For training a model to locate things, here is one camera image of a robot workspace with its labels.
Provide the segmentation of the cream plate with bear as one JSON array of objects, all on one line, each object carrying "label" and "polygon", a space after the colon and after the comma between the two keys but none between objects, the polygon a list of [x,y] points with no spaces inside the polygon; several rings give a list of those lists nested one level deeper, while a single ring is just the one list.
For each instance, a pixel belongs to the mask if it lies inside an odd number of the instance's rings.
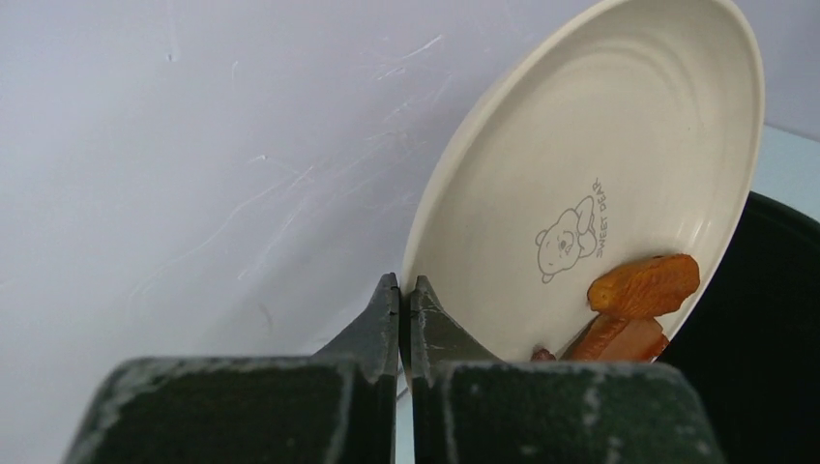
[{"label": "cream plate with bear", "polygon": [[731,1],[602,1],[493,84],[425,188],[400,287],[420,276],[495,357],[563,355],[590,284],[685,253],[712,279],[746,204],[762,59]]}]

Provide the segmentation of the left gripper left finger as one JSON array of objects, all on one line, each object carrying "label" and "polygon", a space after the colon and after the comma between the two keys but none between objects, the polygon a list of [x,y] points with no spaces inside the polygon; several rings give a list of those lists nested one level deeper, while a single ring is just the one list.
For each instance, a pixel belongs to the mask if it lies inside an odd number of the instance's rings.
[{"label": "left gripper left finger", "polygon": [[69,463],[391,463],[400,293],[306,357],[153,357],[118,365]]}]

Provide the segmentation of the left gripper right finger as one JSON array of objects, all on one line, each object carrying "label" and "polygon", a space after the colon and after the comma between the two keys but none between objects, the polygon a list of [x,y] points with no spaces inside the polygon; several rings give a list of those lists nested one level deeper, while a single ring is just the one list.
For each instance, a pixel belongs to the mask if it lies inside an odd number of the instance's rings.
[{"label": "left gripper right finger", "polygon": [[676,368],[495,360],[425,276],[408,291],[408,361],[419,463],[724,461]]}]

